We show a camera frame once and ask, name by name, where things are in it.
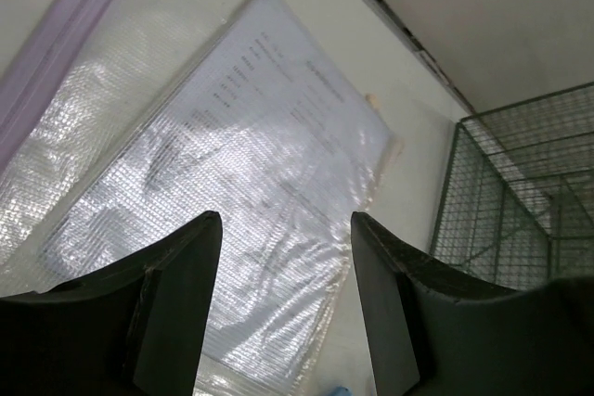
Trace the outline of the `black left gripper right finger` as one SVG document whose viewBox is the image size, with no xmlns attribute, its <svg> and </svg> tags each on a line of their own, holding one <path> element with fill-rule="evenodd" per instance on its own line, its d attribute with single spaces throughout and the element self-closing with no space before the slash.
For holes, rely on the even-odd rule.
<svg viewBox="0 0 594 396">
<path fill-rule="evenodd" d="M 436 260 L 364 212 L 351 218 L 356 282 L 380 395 L 589 395 L 593 281 L 527 291 Z"/>
</svg>

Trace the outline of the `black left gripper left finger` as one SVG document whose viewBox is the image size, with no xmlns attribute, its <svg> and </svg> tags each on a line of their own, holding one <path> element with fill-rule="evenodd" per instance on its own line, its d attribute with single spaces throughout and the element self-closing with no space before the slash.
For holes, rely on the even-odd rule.
<svg viewBox="0 0 594 396">
<path fill-rule="evenodd" d="M 2 393 L 191 394 L 221 247 L 207 211 L 93 273 L 2 298 Z"/>
</svg>

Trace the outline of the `clear purple-zip document pouch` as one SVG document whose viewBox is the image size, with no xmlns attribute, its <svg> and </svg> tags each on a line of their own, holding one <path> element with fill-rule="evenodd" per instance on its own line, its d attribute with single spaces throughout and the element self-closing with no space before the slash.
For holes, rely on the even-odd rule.
<svg viewBox="0 0 594 396">
<path fill-rule="evenodd" d="M 1 176 L 1 283 L 46 287 L 115 262 L 200 213 L 173 160 L 193 113 L 174 90 L 240 0 L 111 0 Z"/>
</svg>

